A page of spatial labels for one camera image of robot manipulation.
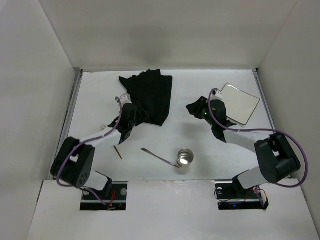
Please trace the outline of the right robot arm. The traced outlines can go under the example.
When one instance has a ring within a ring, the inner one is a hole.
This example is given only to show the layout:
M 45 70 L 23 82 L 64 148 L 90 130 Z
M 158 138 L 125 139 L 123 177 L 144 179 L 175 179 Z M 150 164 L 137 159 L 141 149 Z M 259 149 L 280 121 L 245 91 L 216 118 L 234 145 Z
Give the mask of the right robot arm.
M 216 139 L 237 145 L 256 154 L 258 166 L 232 178 L 228 193 L 241 195 L 246 190 L 265 183 L 277 184 L 301 168 L 301 163 L 283 133 L 263 135 L 241 129 L 231 130 L 235 124 L 227 119 L 225 103 L 219 99 L 200 97 L 186 106 L 189 114 L 205 120 Z

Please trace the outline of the black cloth placemat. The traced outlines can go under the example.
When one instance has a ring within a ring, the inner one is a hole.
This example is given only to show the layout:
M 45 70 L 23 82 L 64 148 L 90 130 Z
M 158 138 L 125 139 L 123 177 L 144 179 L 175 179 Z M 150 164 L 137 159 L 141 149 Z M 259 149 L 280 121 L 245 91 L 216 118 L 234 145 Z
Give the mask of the black cloth placemat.
M 119 81 L 131 102 L 145 113 L 143 122 L 161 127 L 170 113 L 173 77 L 149 69 L 129 78 L 120 76 Z

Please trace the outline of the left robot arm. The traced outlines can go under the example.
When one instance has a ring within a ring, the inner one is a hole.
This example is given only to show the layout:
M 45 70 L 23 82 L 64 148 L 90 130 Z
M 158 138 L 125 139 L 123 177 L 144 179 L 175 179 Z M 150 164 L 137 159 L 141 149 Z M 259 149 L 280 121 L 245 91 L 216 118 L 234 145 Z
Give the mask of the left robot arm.
M 96 146 L 120 145 L 130 137 L 134 127 L 151 119 L 151 112 L 139 102 L 119 106 L 119 116 L 103 130 L 83 139 L 70 136 L 64 140 L 50 169 L 59 186 L 91 192 L 97 199 L 110 195 L 112 180 L 92 171 Z

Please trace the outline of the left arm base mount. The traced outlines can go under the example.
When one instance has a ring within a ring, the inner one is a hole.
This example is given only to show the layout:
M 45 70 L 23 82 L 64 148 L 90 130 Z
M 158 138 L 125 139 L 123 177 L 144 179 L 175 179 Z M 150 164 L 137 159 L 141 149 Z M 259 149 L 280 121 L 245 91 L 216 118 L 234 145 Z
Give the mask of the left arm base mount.
M 125 211 L 127 207 L 128 182 L 115 181 L 108 188 L 106 194 L 94 190 L 82 193 L 81 211 Z

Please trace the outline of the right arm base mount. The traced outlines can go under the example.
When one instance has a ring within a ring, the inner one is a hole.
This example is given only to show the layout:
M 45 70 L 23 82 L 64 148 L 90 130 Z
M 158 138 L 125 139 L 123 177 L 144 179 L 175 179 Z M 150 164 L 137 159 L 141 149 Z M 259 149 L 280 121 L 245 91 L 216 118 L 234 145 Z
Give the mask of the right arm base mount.
M 215 182 L 214 197 L 220 211 L 263 210 L 269 207 L 269 199 L 264 189 L 254 186 L 238 190 L 232 180 Z

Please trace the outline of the white square plate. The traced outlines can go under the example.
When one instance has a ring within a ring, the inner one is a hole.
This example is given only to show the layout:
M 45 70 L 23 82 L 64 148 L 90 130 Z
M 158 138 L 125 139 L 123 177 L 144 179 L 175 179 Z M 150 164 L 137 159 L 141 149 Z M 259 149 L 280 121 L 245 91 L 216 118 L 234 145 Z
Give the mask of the white square plate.
M 227 117 L 241 125 L 246 125 L 258 106 L 260 98 L 248 94 L 229 83 L 225 84 L 221 93 Z

